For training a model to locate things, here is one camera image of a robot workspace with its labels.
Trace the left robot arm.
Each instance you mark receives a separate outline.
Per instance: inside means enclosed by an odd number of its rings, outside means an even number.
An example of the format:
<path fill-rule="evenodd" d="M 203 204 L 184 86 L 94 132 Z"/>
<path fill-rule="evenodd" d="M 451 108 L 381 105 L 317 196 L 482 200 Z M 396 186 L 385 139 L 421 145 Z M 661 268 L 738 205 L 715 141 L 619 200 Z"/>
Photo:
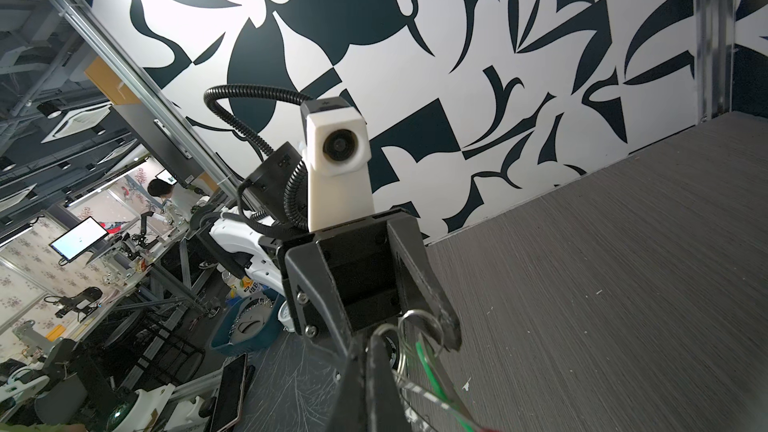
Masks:
<path fill-rule="evenodd" d="M 374 213 L 370 144 L 340 129 L 310 144 L 300 159 L 284 144 L 257 169 L 272 178 L 307 172 L 305 230 L 267 226 L 239 211 L 217 214 L 209 235 L 228 254 L 264 265 L 246 273 L 285 299 L 296 334 L 336 361 L 355 343 L 397 318 L 426 313 L 426 330 L 442 348 L 462 345 L 456 311 L 437 280 L 415 217 L 402 209 Z"/>

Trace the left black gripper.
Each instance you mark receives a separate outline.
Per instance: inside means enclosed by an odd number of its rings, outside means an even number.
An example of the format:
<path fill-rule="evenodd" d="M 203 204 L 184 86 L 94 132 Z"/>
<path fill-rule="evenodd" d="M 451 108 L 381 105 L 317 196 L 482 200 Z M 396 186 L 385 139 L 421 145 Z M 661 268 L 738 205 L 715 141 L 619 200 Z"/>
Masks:
<path fill-rule="evenodd" d="M 459 315 L 417 219 L 401 208 L 296 235 L 277 247 L 277 263 L 295 331 L 326 360 L 357 359 L 355 334 L 410 310 L 430 313 L 432 336 L 461 349 Z"/>

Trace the green capped key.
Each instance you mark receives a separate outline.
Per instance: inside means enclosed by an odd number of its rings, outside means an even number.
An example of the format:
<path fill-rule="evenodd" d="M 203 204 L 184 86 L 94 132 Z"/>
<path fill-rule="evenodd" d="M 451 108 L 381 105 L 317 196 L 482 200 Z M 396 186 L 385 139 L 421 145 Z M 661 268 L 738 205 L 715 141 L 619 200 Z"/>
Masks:
<path fill-rule="evenodd" d="M 482 431 L 483 428 L 471 417 L 469 410 L 455 391 L 447 371 L 438 359 L 437 352 L 422 334 L 418 335 L 415 342 L 415 351 L 427 378 L 428 390 L 436 398 L 436 404 L 450 413 L 465 431 Z"/>

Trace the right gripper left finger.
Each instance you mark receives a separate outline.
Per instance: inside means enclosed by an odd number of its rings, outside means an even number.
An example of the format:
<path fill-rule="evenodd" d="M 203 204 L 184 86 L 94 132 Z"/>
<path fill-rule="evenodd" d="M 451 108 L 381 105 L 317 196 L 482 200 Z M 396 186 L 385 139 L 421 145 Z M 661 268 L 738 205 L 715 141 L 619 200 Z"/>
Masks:
<path fill-rule="evenodd" d="M 326 431 L 358 432 L 367 430 L 365 339 L 353 340 L 344 358 Z"/>

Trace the large wire keyring red sleeve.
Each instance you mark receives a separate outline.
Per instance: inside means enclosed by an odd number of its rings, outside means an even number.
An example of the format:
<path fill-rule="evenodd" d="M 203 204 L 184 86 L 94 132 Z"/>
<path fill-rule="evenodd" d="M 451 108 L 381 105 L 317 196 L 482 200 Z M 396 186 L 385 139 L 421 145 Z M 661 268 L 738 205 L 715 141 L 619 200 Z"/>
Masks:
<path fill-rule="evenodd" d="M 415 395 L 447 413 L 463 431 L 493 431 L 472 417 L 442 365 L 440 355 L 446 349 L 445 332 L 432 313 L 408 310 L 394 324 L 378 325 L 372 336 L 383 338 L 387 334 L 396 338 L 392 375 L 407 419 L 417 418 L 425 427 L 432 428 L 428 419 L 411 404 L 409 396 Z"/>

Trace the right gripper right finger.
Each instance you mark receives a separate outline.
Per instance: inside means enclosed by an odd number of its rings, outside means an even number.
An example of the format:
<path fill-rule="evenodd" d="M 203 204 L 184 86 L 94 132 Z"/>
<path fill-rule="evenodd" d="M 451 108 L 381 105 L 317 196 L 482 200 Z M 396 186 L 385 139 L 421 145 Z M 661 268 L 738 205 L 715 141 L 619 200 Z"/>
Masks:
<path fill-rule="evenodd" d="M 373 335 L 368 342 L 365 412 L 368 432 L 411 432 L 386 345 L 378 335 Z"/>

